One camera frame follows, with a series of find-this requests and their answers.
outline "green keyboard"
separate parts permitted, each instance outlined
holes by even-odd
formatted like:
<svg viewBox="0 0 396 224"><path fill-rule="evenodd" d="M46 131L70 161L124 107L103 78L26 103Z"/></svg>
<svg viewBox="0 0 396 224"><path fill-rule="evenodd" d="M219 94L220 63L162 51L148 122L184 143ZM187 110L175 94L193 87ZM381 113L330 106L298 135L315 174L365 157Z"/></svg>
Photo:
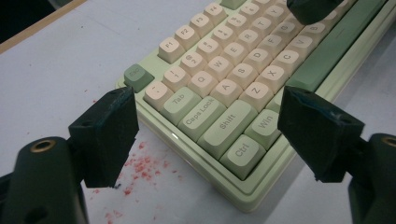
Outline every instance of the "green keyboard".
<svg viewBox="0 0 396 224"><path fill-rule="evenodd" d="M251 212L295 156L276 127L283 87L333 101L394 21L395 5L345 0L302 26L286 0L216 1L116 87L132 86L139 119Z"/></svg>

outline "white table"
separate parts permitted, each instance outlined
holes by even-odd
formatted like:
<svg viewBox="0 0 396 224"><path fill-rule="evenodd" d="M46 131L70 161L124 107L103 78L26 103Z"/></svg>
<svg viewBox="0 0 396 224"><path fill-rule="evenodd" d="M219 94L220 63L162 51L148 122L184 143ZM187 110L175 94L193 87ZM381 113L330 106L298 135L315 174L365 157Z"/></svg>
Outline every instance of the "white table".
<svg viewBox="0 0 396 224"><path fill-rule="evenodd" d="M115 87L131 64L157 48L210 0L88 0L0 55L0 175L18 151L67 127ZM335 102L372 133L396 134L396 43L392 26ZM143 124L118 189L86 189L91 223L350 223L347 176L322 184L300 158L262 205L243 214Z"/></svg>

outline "mechanical keyboard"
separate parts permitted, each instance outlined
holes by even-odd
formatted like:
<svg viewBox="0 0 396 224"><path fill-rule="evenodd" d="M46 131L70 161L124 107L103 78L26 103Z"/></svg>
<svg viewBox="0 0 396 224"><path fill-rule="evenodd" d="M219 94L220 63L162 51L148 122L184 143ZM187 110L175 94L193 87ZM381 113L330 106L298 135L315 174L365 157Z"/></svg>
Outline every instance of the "mechanical keyboard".
<svg viewBox="0 0 396 224"><path fill-rule="evenodd" d="M303 26L286 0L215 1L116 87L132 86L139 119L251 212L295 156L276 127L283 86L333 101L394 21L395 5L345 0Z"/></svg>

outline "ctrl key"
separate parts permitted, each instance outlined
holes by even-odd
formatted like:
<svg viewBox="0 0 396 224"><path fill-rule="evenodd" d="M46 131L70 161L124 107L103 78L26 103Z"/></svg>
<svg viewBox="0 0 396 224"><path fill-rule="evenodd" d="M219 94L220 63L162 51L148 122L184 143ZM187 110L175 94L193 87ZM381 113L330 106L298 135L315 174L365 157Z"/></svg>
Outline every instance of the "ctrl key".
<svg viewBox="0 0 396 224"><path fill-rule="evenodd" d="M125 85L134 88L135 93L142 91L153 79L154 76L137 63L124 72Z"/></svg>
<svg viewBox="0 0 396 224"><path fill-rule="evenodd" d="M245 180L265 153L260 144L242 134L224 153L220 162L239 179Z"/></svg>

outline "black mechanical part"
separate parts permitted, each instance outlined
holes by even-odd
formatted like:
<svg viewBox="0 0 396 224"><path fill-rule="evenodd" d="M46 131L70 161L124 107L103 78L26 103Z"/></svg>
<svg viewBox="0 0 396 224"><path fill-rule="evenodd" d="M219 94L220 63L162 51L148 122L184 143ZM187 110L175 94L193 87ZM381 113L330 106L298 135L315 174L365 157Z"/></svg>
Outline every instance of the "black mechanical part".
<svg viewBox="0 0 396 224"><path fill-rule="evenodd" d="M28 144L14 172L0 178L2 224L89 222L80 182L114 187L138 132L132 88L107 93L69 132L68 140L48 137Z"/></svg>
<svg viewBox="0 0 396 224"><path fill-rule="evenodd" d="M288 0L290 12L303 25L323 20L343 0Z"/></svg>
<svg viewBox="0 0 396 224"><path fill-rule="evenodd" d="M278 129L321 182L352 175L355 224L396 223L396 136L360 138L364 124L313 92L285 87Z"/></svg>

